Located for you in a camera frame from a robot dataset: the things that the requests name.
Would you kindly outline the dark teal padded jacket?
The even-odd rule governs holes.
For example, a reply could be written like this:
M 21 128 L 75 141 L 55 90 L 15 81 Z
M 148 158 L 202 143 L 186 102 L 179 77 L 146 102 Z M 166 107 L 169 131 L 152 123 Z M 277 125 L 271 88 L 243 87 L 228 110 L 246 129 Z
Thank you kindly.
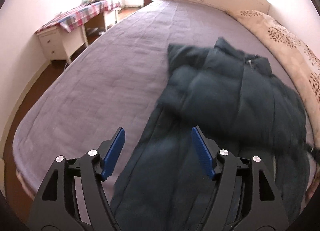
M 290 222 L 309 181 L 306 115 L 268 59 L 219 38 L 212 48 L 170 44 L 169 81 L 114 186 L 121 230 L 195 230 L 216 191 L 191 142 L 205 137 L 238 157 L 259 156 L 274 177 Z

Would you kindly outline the beige floral duvet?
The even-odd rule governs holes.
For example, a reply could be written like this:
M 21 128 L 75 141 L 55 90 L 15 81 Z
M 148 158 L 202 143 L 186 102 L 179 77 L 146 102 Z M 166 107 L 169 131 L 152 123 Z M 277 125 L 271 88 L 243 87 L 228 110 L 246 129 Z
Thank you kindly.
M 270 15 L 252 10 L 226 13 L 255 35 L 287 72 L 302 98 L 319 150 L 319 58 Z

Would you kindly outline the white wooden desk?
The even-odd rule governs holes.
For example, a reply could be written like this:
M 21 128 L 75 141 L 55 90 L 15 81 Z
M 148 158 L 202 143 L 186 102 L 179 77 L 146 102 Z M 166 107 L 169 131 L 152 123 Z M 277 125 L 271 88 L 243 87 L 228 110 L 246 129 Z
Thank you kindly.
M 106 32 L 109 26 L 117 23 L 119 11 L 120 8 L 115 8 L 111 11 L 103 11 L 92 18 L 88 18 L 71 32 L 65 31 L 58 25 L 36 32 L 44 56 L 49 61 L 64 60 L 70 64 L 72 62 L 71 56 L 81 46 L 89 46 L 87 30 L 97 28 Z

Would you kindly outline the red plaid tablecloth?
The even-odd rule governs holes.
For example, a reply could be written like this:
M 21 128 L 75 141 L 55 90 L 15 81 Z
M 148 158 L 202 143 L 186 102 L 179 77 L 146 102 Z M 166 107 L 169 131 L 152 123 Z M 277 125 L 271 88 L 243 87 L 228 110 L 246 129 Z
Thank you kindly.
M 107 0 L 96 1 L 87 5 L 80 5 L 70 11 L 57 15 L 54 19 L 40 27 L 36 33 L 40 33 L 52 27 L 60 27 L 65 32 L 71 33 L 73 30 L 84 25 L 95 16 L 104 12 L 114 11 L 119 8 L 121 8 L 121 3 L 113 1 L 108 2 Z

